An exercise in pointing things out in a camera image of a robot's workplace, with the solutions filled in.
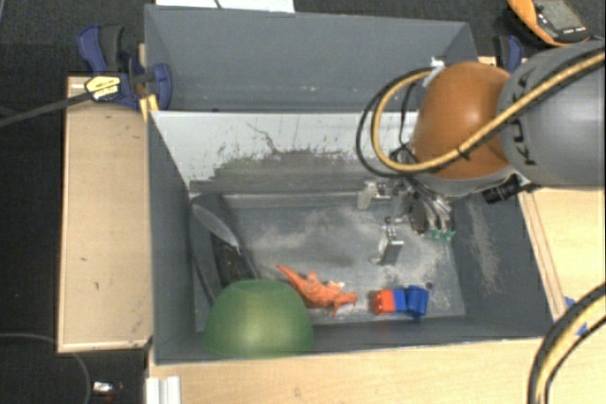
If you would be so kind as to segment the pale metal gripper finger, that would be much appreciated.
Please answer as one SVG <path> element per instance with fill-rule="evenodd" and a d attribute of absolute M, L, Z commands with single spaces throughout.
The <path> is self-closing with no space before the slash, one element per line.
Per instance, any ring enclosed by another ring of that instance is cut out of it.
<path fill-rule="evenodd" d="M 369 262 L 379 266 L 392 266 L 398 261 L 404 237 L 401 229 L 385 225 L 382 229 L 377 251 L 369 258 Z"/>
<path fill-rule="evenodd" d="M 379 188 L 376 182 L 365 181 L 364 187 L 357 196 L 357 207 L 359 210 L 366 210 L 373 200 L 379 195 Z"/>

